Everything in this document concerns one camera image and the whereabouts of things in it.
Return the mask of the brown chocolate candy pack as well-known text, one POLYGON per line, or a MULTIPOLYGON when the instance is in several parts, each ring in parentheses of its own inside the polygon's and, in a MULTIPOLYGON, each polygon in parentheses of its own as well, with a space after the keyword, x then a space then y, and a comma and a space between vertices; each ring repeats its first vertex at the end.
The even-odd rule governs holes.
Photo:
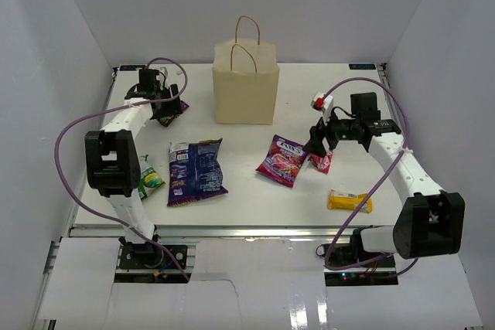
POLYGON ((174 120, 176 120, 179 116, 184 114, 189 109, 189 105, 188 105, 188 103, 186 103, 183 100, 181 100, 180 103, 181 103, 181 111, 180 112, 176 112, 176 113, 171 114, 169 116, 161 117, 158 119, 158 123, 160 125, 162 125, 164 128, 167 128, 172 122, 174 122, 174 120))

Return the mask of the small red candy packet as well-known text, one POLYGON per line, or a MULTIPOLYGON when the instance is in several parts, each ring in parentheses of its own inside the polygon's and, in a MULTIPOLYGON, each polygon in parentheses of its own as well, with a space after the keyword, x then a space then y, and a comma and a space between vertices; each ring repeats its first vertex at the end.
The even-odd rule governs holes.
POLYGON ((329 168, 331 165, 333 157, 333 152, 328 151, 323 157, 319 157, 318 155, 310 154, 309 162, 314 167, 315 170, 321 172, 323 174, 329 173, 329 168))

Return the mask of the purple Fox's candy bag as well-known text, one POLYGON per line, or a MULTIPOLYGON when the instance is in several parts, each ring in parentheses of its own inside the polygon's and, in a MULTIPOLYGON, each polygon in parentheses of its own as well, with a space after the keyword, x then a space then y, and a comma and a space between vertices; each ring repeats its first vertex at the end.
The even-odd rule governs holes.
POLYGON ((301 144, 276 134, 264 161, 256 171, 281 185, 292 188, 308 154, 301 144))

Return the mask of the yellow snack bar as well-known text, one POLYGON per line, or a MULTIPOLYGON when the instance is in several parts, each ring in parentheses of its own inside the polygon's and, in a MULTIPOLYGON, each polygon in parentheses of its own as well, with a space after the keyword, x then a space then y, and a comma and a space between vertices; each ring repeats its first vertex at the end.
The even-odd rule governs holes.
POLYGON ((327 208, 354 211, 366 196, 366 193, 352 194, 332 189, 329 193, 327 208))

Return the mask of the large blue purple snack bag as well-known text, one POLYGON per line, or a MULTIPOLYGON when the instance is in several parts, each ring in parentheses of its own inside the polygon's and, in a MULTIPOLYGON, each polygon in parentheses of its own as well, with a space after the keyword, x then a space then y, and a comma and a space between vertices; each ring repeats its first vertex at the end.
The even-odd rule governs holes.
POLYGON ((228 194, 217 160, 222 138, 169 146, 168 207, 228 194))

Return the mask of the green snack bag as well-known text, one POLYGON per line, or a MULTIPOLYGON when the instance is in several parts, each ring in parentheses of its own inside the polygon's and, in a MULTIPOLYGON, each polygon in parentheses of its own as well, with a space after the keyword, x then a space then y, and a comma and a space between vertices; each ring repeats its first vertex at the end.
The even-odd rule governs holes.
POLYGON ((140 166, 140 182, 138 184, 138 194, 140 200, 145 200, 153 193, 161 189, 166 183, 161 175, 148 162, 148 155, 138 158, 140 166))

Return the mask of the beige paper bag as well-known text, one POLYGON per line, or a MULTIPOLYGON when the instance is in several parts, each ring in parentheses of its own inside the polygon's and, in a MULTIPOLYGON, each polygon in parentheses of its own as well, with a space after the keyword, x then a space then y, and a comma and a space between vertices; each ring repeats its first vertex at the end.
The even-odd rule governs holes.
POLYGON ((214 117, 218 124, 271 125, 280 68, 276 47, 250 16, 237 19, 234 38, 214 47, 214 117))

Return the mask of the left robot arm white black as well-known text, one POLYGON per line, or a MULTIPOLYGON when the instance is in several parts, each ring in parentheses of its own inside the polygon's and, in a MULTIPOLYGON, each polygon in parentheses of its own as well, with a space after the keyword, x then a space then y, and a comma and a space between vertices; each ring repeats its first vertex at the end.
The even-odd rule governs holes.
POLYGON ((146 267, 160 265, 164 250, 155 243, 155 224, 139 196, 142 171, 135 138, 148 121, 182 112, 179 88, 167 84, 167 77, 165 67, 139 70, 138 83, 127 92, 124 109, 99 131, 87 132, 84 139, 88 184, 125 223, 120 242, 131 259, 146 267))

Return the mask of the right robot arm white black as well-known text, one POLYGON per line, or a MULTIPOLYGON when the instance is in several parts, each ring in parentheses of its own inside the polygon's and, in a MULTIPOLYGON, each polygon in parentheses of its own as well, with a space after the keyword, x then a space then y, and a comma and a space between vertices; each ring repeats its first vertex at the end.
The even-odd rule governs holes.
POLYGON ((458 253, 461 247, 465 201, 447 192, 431 177, 411 151, 391 119, 383 119, 375 93, 353 94, 349 118, 337 117, 333 97, 317 93, 312 108, 322 117, 310 129, 304 149, 321 156, 340 141, 355 141, 382 167, 403 206, 393 226, 355 230, 350 260, 367 267, 380 253, 397 253, 404 259, 458 253))

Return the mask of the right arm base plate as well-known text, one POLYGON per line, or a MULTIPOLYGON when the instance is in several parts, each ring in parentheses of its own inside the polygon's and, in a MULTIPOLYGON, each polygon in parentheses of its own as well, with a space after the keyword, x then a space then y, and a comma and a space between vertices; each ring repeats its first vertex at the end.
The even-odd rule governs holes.
MULTIPOLYGON (((378 253, 355 252, 351 245, 337 246, 329 258, 334 267, 360 263, 378 256, 378 253)), ((393 256, 348 270, 324 270, 327 287, 367 287, 398 285, 396 263, 393 256)))

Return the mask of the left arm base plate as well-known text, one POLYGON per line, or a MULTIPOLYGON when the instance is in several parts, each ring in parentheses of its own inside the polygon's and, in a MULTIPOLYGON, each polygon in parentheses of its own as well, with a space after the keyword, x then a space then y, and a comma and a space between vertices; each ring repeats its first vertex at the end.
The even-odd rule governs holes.
POLYGON ((172 254, 148 243, 126 243, 121 246, 114 282, 119 284, 187 284, 187 245, 164 245, 172 254))

